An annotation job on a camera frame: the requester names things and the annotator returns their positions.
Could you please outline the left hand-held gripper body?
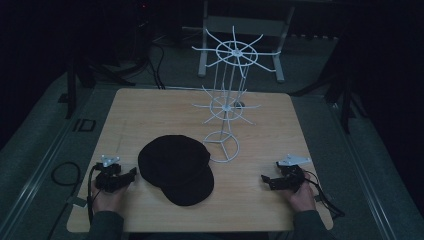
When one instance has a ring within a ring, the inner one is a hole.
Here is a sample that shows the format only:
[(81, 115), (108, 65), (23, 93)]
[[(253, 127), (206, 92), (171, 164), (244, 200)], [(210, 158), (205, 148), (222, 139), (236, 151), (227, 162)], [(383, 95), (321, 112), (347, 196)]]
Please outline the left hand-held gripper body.
[(124, 175), (119, 175), (121, 172), (119, 160), (119, 157), (101, 156), (100, 173), (95, 179), (96, 188), (113, 193), (128, 185), (128, 179)]

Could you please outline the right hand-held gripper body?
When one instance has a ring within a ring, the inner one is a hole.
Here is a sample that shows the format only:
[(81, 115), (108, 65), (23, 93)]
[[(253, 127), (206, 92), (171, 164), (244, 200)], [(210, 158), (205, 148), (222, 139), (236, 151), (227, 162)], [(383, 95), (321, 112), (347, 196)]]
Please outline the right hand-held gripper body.
[(269, 180), (271, 190), (291, 190), (297, 192), (305, 181), (301, 165), (309, 164), (312, 159), (292, 154), (287, 154), (282, 160), (276, 162), (282, 176)]

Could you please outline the black cap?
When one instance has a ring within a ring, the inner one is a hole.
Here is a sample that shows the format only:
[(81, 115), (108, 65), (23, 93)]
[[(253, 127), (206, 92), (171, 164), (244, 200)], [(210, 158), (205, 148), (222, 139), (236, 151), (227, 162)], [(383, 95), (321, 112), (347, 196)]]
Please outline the black cap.
[(178, 206), (196, 205), (210, 196), (215, 181), (209, 161), (206, 147), (184, 135), (160, 136), (138, 155), (141, 176)]

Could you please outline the white wire display rack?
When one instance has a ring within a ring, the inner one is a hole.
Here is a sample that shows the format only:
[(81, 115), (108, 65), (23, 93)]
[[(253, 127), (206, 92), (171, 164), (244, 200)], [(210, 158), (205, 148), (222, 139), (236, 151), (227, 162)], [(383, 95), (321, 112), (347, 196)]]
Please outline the white wire display rack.
[(258, 52), (254, 45), (262, 39), (258, 36), (250, 43), (237, 39), (235, 27), (232, 27), (232, 38), (220, 40), (208, 29), (205, 30), (208, 37), (214, 39), (217, 45), (214, 48), (194, 48), (201, 53), (213, 53), (216, 60), (205, 63), (205, 68), (214, 68), (215, 75), (213, 87), (202, 90), (209, 96), (208, 104), (195, 104), (197, 108), (208, 109), (210, 117), (204, 124), (221, 122), (219, 130), (210, 132), (202, 140), (203, 144), (212, 150), (211, 160), (216, 163), (228, 163), (235, 159), (240, 152), (240, 142), (232, 130), (232, 123), (238, 120), (254, 125), (243, 116), (248, 109), (259, 108), (259, 105), (245, 105), (242, 97), (247, 93), (245, 88), (249, 70), (257, 66), (267, 72), (274, 73), (275, 69), (263, 66), (258, 62), (261, 56), (277, 56), (278, 53)]

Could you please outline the person's right hand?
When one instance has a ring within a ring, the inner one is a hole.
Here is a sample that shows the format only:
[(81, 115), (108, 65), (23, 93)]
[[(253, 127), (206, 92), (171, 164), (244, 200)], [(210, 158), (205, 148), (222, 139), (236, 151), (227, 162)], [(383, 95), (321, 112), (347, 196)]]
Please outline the person's right hand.
[(310, 175), (304, 173), (304, 182), (300, 185), (296, 192), (291, 190), (283, 190), (282, 196), (288, 201), (295, 212), (312, 211), (316, 209), (314, 193), (309, 184)]

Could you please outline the person's left hand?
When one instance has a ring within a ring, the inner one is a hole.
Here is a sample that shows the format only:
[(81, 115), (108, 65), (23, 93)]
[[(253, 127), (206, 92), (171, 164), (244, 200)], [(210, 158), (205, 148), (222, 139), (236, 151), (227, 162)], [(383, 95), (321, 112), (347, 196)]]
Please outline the person's left hand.
[(125, 186), (114, 191), (113, 193), (108, 193), (98, 189), (95, 186), (95, 182), (92, 182), (91, 193), (93, 213), (96, 214), (102, 211), (119, 213), (127, 189), (128, 187)]

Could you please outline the black tripod stand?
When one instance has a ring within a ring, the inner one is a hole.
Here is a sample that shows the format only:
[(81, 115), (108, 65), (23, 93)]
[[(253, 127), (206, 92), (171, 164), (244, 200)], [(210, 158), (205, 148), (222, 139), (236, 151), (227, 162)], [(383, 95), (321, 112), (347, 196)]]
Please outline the black tripod stand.
[(327, 103), (336, 104), (339, 98), (341, 100), (340, 124), (346, 134), (350, 133), (349, 118), (351, 116), (351, 104), (358, 106), (353, 98), (354, 74), (352, 70), (324, 69), (318, 77), (318, 80), (312, 84), (290, 93), (290, 96), (300, 97), (308, 94), (318, 88), (328, 85), (324, 94)]
[(134, 83), (128, 82), (121, 78), (117, 73), (107, 69), (93, 59), (84, 56), (76, 55), (72, 57), (66, 65), (67, 71), (67, 92), (62, 94), (60, 101), (67, 104), (66, 119), (70, 119), (76, 110), (76, 83), (77, 79), (86, 88), (93, 88), (96, 85), (96, 80), (93, 76), (93, 71), (100, 72), (112, 82), (124, 86), (134, 86)]

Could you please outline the white metal stand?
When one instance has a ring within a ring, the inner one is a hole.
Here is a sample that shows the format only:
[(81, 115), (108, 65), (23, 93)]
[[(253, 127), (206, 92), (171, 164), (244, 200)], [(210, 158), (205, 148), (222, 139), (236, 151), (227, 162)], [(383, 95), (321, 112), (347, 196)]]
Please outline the white metal stand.
[(212, 0), (203, 0), (202, 47), (200, 50), (198, 76), (205, 77), (207, 73), (206, 63), (208, 60), (208, 53), (206, 48), (208, 47), (208, 32), (230, 33), (232, 31), (232, 27), (235, 27), (235, 30), (240, 34), (263, 34), (267, 37), (279, 38), (279, 43), (272, 51), (271, 57), (275, 69), (276, 81), (283, 83), (285, 81), (285, 76), (283, 73), (280, 56), (282, 55), (281, 51), (283, 49), (286, 37), (288, 35), (290, 23), (295, 12), (295, 6), (291, 5), (289, 7), (282, 8), (284, 17), (283, 20), (269, 20), (212, 15), (209, 12), (211, 1)]

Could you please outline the black floor bracket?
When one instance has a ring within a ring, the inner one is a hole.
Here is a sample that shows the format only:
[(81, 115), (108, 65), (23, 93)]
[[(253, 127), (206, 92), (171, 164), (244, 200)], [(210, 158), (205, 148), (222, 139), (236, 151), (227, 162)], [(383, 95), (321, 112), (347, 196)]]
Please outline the black floor bracket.
[(73, 127), (74, 132), (92, 132), (96, 127), (96, 121), (91, 119), (78, 119)]

